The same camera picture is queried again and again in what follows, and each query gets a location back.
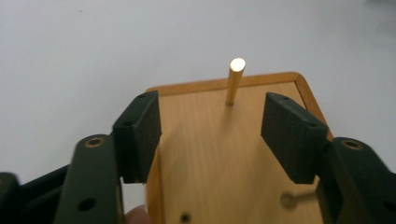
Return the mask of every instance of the wooden base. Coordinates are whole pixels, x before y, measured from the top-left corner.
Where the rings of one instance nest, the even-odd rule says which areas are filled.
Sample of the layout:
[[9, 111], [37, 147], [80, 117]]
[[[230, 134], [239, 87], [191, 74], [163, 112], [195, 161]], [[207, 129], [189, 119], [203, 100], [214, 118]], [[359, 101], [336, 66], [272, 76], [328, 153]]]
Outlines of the wooden base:
[[[224, 103], [226, 85], [224, 78], [149, 89], [160, 93], [163, 126], [147, 183], [154, 223], [322, 222], [316, 184], [293, 184], [260, 136], [268, 91], [325, 121], [304, 78], [243, 77], [233, 106]], [[285, 194], [301, 200], [287, 208]]]

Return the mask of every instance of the wooden block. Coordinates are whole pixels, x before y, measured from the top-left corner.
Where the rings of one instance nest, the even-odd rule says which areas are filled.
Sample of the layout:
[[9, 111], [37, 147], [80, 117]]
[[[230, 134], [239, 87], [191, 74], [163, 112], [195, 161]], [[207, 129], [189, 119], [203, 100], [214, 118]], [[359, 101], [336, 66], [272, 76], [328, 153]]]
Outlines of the wooden block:
[[[304, 78], [243, 77], [233, 106], [226, 88], [224, 78], [149, 89], [159, 91], [163, 126], [147, 183], [154, 223], [321, 223], [316, 184], [293, 184], [261, 138], [268, 91], [325, 122]], [[289, 194], [301, 199], [294, 208], [280, 202]]]

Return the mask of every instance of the white surface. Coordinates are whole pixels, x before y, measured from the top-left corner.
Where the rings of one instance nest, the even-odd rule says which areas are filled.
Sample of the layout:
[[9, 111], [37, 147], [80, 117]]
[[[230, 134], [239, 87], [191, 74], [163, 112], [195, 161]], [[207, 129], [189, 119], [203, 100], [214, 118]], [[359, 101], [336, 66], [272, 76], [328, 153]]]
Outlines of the white surface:
[[[66, 165], [145, 89], [227, 77], [235, 57], [246, 75], [303, 74], [333, 134], [396, 172], [391, 0], [3, 0], [0, 171], [26, 183]], [[127, 208], [144, 203], [132, 188]]]
[[247, 65], [247, 63], [241, 58], [235, 58], [230, 62], [230, 68], [234, 72], [240, 72], [244, 70], [245, 65]]

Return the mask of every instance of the black plastic part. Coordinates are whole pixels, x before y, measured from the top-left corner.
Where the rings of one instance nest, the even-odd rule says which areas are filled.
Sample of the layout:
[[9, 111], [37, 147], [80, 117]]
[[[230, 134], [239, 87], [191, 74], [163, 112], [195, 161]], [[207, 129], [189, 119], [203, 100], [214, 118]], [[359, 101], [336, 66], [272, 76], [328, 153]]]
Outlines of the black plastic part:
[[336, 223], [343, 205], [343, 197], [337, 187], [331, 188], [323, 184], [320, 179], [316, 194], [320, 207], [320, 213], [324, 224]]
[[123, 223], [112, 136], [97, 134], [78, 142], [54, 223]]
[[61, 197], [68, 165], [21, 186], [25, 205], [20, 223], [52, 223]]
[[316, 150], [328, 141], [328, 128], [289, 97], [266, 93], [262, 138], [296, 184], [312, 184]]
[[113, 125], [124, 183], [147, 182], [161, 134], [158, 92], [134, 98]]
[[0, 223], [15, 223], [21, 208], [21, 187], [17, 177], [10, 173], [0, 173]]
[[344, 203], [339, 223], [396, 223], [396, 178], [363, 142], [335, 138], [329, 150]]

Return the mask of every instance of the screw hole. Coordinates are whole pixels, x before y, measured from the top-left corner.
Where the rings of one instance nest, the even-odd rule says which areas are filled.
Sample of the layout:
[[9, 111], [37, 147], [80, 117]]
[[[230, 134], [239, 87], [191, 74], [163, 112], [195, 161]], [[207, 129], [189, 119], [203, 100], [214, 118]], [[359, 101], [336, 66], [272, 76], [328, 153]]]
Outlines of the screw hole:
[[180, 221], [181, 223], [190, 223], [191, 222], [191, 216], [188, 213], [183, 213], [180, 216]]
[[122, 123], [122, 125], [125, 126], [125, 127], [128, 127], [128, 126], [132, 125], [132, 122], [131, 121], [125, 121], [125, 122]]
[[95, 206], [96, 200], [94, 198], [88, 198], [78, 204], [78, 211], [86, 212], [93, 209]]
[[105, 142], [103, 138], [92, 138], [85, 142], [85, 147], [99, 147]]
[[354, 149], [354, 150], [363, 149], [363, 146], [360, 143], [352, 141], [352, 140], [344, 140], [344, 141], [342, 141], [342, 144], [345, 147], [349, 147], [350, 149]]
[[296, 198], [290, 193], [284, 193], [280, 196], [280, 203], [286, 209], [294, 209], [297, 207]]
[[393, 202], [382, 202], [384, 207], [386, 207], [390, 212], [396, 213], [396, 203]]

